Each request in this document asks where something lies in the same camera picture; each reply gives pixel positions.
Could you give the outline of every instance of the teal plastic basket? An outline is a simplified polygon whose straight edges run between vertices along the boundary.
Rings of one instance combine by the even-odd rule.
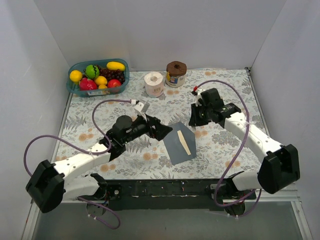
[[[121,86],[118,87],[112,87],[112,88],[106,88],[106,89],[96,89],[96,90],[87,90],[87,91],[81,91],[79,89],[79,85],[76,85],[73,81],[70,80],[69,75],[73,70],[78,70],[80,72],[84,72],[84,69],[88,65],[99,65],[102,68],[105,68],[107,63],[109,62],[118,62],[122,63],[125,66],[124,70],[124,83]],[[102,95],[110,95],[110,94],[119,94],[122,93],[126,86],[129,83],[129,67],[125,60],[115,58],[115,59],[104,59],[104,60],[95,60],[95,61],[84,61],[79,62],[75,65],[73,65],[68,72],[67,82],[66,82],[66,89],[70,93],[77,94],[79,97],[87,98],[87,97],[94,97],[94,96],[102,96]]]

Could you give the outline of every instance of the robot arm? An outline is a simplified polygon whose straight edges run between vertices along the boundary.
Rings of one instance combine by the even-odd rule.
[[[79,153],[62,161],[50,163],[42,161],[34,171],[26,190],[41,212],[47,213],[55,209],[62,200],[74,199],[79,196],[91,196],[99,200],[106,195],[107,182],[97,173],[75,179],[86,171],[112,161],[126,151],[126,143],[146,134],[150,138],[161,141],[172,128],[161,124],[156,117],[146,115],[149,104],[140,101],[135,110],[138,117],[118,117],[106,135],[111,141],[111,149],[101,155]],[[108,149],[106,138],[101,139],[88,152],[103,152]]]
[[[224,104],[217,89],[198,89],[197,100],[191,105],[189,126],[203,126],[209,122],[244,139],[246,116],[233,103]],[[264,189],[274,194],[300,178],[298,151],[293,145],[284,146],[273,140],[253,124],[249,125],[245,145],[257,156],[261,163],[258,172],[238,172],[227,179],[231,191]]]

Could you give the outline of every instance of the white wall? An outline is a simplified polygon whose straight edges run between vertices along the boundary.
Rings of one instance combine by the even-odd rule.
[[[0,239],[15,240],[31,201],[24,150],[32,138],[58,133],[69,67],[32,0],[1,0],[0,19]],[[51,158],[53,143],[40,140],[31,147],[31,172]]]
[[[252,66],[285,0],[34,0],[69,65]]]
[[[272,137],[299,152],[297,182],[314,239],[320,238],[320,0],[287,0],[253,67]]]

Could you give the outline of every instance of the wooden stick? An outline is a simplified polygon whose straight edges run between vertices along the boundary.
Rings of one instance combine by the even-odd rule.
[[[184,150],[186,151],[186,153],[187,153],[188,155],[191,155],[191,152],[190,152],[190,150],[189,150],[189,147],[188,147],[188,145],[187,145],[187,142],[186,142],[186,140],[185,140],[185,138],[184,138],[184,135],[182,134],[181,130],[177,131],[177,133],[178,133],[178,136],[179,136],[180,143],[181,143],[182,146],[184,147]]]

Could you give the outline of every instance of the chocolate spread jar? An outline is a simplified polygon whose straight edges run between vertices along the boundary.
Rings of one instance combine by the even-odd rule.
[[[186,81],[187,65],[180,61],[170,62],[166,66],[165,82],[172,88],[183,85]]]

